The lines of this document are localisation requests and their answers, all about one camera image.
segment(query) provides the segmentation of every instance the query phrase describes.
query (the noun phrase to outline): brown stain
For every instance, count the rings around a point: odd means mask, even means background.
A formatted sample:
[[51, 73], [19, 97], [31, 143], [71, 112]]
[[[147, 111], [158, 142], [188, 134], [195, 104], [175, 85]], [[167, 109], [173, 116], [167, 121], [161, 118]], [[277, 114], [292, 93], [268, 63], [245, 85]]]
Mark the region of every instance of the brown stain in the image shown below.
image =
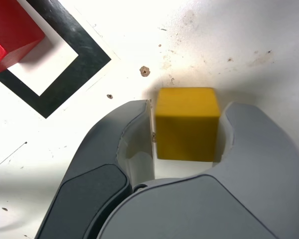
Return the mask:
[[150, 69], [148, 67], [146, 67], [146, 66], [142, 66], [140, 68], [140, 72], [141, 72], [141, 76], [147, 77], [150, 74]]
[[170, 68], [170, 67], [171, 67], [171, 63], [165, 61], [165, 62], [163, 63], [162, 69], [167, 70], [167, 69]]
[[263, 65], [269, 61], [272, 61], [273, 56], [274, 56], [274, 54], [273, 54], [272, 50], [267, 51], [267, 53], [262, 54], [261, 56], [256, 58], [253, 62], [248, 63], [247, 66], [254, 67], [254, 66]]

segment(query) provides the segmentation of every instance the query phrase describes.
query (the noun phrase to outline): dirt spot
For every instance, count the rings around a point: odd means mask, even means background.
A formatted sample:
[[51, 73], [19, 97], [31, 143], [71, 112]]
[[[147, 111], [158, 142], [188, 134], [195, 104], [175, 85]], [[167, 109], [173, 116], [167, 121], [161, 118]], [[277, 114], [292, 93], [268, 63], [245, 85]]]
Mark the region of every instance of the dirt spot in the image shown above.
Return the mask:
[[152, 135], [151, 135], [151, 141], [153, 143], [156, 143], [156, 133], [155, 132], [153, 132]]
[[247, 65], [249, 67], [254, 67], [254, 66], [263, 65], [269, 61], [272, 62], [273, 56], [274, 56], [274, 54], [273, 54], [272, 50], [267, 51], [265, 54], [260, 55], [253, 62], [250, 62]]
[[141, 72], [141, 75], [142, 75], [143, 77], [147, 77], [147, 76], [149, 76], [149, 74], [150, 74], [150, 69], [149, 69], [148, 67], [146, 67], [146, 66], [142, 66], [142, 67], [140, 68], [140, 72]]
[[182, 18], [182, 22], [187, 26], [187, 25], [193, 25], [193, 22], [195, 20], [195, 14], [192, 10], [188, 10], [184, 17]]

